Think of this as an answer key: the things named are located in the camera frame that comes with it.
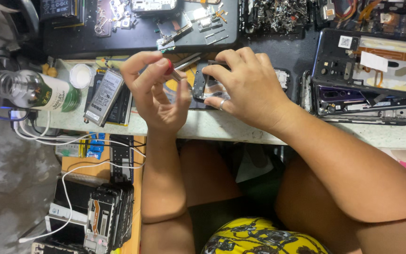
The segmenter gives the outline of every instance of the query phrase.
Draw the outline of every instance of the screwdriver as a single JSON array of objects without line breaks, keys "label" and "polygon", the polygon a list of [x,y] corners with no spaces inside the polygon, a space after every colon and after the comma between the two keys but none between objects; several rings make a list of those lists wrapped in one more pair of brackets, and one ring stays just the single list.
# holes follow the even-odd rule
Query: screwdriver
[{"label": "screwdriver", "polygon": [[[178,74],[178,72],[175,71],[172,61],[170,61],[170,59],[167,60],[169,61],[169,68],[165,72],[165,75],[170,75],[174,81],[179,83],[183,78]],[[189,82],[187,82],[187,86],[189,87],[189,92],[191,92],[192,86],[189,84]]]}]

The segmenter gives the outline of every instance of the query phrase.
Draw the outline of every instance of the white desk surface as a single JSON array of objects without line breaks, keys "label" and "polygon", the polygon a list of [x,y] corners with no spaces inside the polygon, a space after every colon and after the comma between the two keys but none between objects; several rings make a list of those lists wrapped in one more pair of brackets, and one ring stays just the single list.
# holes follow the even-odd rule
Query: white desk surface
[{"label": "white desk surface", "polygon": [[[68,81],[68,71],[71,69],[71,66],[73,65],[64,64],[61,68],[58,68],[58,78]],[[82,103],[79,108],[70,113],[53,112],[51,114],[50,127],[77,131],[105,132],[111,134],[147,135],[147,125],[138,113],[136,113],[134,107],[131,110],[129,125],[127,127],[106,124],[104,128],[100,128],[93,123],[84,123],[83,115],[86,98],[87,89],[83,89]],[[46,112],[39,112],[37,124],[39,126],[45,126],[46,122]],[[334,123],[333,125],[353,134],[372,146],[406,150],[406,126],[381,126],[352,123]],[[283,141],[271,134],[250,127],[228,113],[219,110],[189,110],[187,122],[178,132],[178,138],[285,145]]]}]

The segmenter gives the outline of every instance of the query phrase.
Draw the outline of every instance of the clear plastic bottle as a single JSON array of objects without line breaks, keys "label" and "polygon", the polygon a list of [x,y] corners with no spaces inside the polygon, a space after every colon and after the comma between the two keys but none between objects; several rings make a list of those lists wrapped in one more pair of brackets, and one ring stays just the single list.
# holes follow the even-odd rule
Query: clear plastic bottle
[{"label": "clear plastic bottle", "polygon": [[81,103],[81,91],[70,83],[30,70],[0,71],[0,97],[18,107],[59,112]]}]

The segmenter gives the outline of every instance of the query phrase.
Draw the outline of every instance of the white plastic lid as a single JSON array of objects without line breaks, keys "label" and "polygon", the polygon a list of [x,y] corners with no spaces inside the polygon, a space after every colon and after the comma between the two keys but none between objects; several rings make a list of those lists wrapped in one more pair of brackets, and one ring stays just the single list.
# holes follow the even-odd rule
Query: white plastic lid
[{"label": "white plastic lid", "polygon": [[93,83],[96,71],[85,64],[77,64],[70,71],[70,83],[78,89],[84,89]]}]

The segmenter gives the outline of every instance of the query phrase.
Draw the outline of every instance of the person's left hand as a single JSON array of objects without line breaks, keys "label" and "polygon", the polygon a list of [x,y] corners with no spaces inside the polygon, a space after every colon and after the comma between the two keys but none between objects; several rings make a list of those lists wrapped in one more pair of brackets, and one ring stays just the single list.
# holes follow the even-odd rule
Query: person's left hand
[{"label": "person's left hand", "polygon": [[[149,65],[139,75],[139,71]],[[126,60],[121,75],[128,85],[139,115],[147,122],[148,131],[175,135],[186,123],[191,97],[187,79],[178,83],[176,102],[170,104],[163,90],[164,76],[169,68],[168,60],[160,51],[139,52]]]}]

